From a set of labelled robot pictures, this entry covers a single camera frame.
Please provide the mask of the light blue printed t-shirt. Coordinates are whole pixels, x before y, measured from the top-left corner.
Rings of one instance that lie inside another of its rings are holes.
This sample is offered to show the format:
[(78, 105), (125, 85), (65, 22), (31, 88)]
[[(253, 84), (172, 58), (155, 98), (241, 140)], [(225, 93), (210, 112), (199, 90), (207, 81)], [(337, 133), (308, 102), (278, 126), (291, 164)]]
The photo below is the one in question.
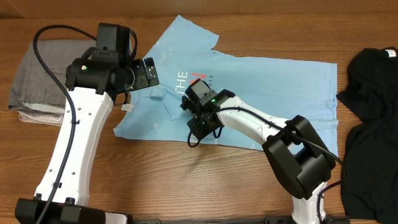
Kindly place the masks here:
[(176, 17), (149, 50), (159, 84), (132, 93), (132, 110), (114, 129), (126, 139), (187, 141), (189, 111), (181, 109), (187, 87), (200, 78), (227, 89), (267, 114), (307, 118), (325, 146), (338, 152), (335, 63), (235, 57), (215, 50), (218, 35)]

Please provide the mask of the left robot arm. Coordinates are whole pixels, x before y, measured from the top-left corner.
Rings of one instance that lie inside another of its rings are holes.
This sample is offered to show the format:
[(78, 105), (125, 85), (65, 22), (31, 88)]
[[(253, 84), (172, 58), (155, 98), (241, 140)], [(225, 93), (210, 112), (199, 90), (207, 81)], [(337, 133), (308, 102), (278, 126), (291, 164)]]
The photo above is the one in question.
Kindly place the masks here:
[(151, 58), (139, 59), (137, 36), (128, 27), (100, 23), (88, 48), (66, 70), (60, 89), (67, 102), (47, 171), (32, 199), (17, 201), (20, 223), (132, 223), (126, 213), (90, 208), (93, 161), (116, 97), (156, 86)]

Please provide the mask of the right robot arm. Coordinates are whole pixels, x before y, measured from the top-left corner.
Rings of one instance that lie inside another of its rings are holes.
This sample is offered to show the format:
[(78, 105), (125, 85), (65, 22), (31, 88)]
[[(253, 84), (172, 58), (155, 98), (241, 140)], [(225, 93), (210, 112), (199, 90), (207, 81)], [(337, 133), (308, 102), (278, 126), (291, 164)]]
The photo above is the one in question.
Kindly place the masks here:
[(293, 212), (265, 217), (264, 223), (349, 223), (348, 217), (328, 215), (324, 194), (339, 185), (329, 184), (331, 172), (342, 160), (330, 152), (309, 120), (297, 115), (278, 118), (246, 104), (229, 90), (219, 93), (203, 80), (195, 80), (182, 96), (181, 108), (189, 110), (189, 136), (201, 141), (209, 134), (221, 136), (231, 128), (262, 146), (277, 180), (292, 196)]

